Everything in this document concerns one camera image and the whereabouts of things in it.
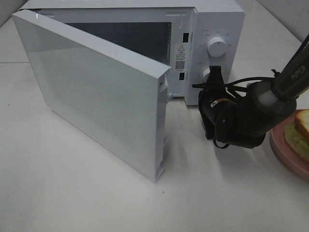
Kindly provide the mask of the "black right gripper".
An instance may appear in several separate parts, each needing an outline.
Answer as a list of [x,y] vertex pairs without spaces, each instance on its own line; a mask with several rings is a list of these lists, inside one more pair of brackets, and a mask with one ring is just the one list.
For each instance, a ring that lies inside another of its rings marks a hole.
[[[208,83],[223,85],[222,67],[210,66]],[[199,94],[198,108],[207,139],[237,140],[235,109],[239,96],[226,91],[225,87],[209,87]]]

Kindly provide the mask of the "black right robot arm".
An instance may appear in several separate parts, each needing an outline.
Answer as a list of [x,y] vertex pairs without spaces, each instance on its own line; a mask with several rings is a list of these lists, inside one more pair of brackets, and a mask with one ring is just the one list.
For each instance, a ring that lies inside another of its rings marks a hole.
[[198,109],[205,136],[222,149],[230,145],[255,148],[266,133],[292,115],[297,98],[309,88],[309,39],[305,38],[281,72],[273,77],[223,81],[221,66],[210,66],[200,89]]

